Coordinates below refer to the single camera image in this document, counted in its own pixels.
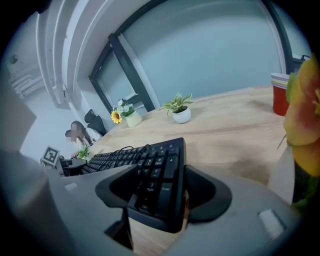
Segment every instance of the black chair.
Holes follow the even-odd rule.
[[[96,130],[102,136],[106,135],[104,123],[99,115],[95,115],[92,109],[84,116],[84,121],[88,124],[87,127]]]

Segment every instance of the woman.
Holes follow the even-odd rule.
[[[84,147],[90,147],[94,142],[102,138],[101,134],[94,129],[85,128],[79,121],[74,121],[71,124],[71,136],[75,138],[75,146],[77,147],[77,153]]]

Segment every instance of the white shirt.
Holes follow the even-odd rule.
[[[95,143],[96,141],[98,141],[102,138],[102,135],[94,129],[85,128],[85,130],[91,139],[91,143]],[[83,137],[82,140],[83,140],[84,145],[81,143],[81,141],[78,138],[76,138],[75,143],[74,143],[76,146],[76,149],[79,151],[85,147],[90,147],[90,144],[85,137]]]

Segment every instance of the long dark hair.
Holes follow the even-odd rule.
[[[71,124],[71,129],[72,129],[72,125],[76,125],[76,129],[79,130],[79,128],[81,128],[81,131],[85,137],[85,139],[88,141],[89,145],[91,145],[91,138],[89,136],[89,134],[86,131],[86,128],[84,127],[84,125],[82,123],[80,123],[79,121],[73,121]],[[85,145],[84,140],[77,136],[77,138],[79,139],[79,141],[82,143],[82,145]]]

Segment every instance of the orange flower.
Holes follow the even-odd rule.
[[[284,129],[294,160],[312,176],[320,176],[320,68],[316,56],[306,60],[287,92],[290,107]]]

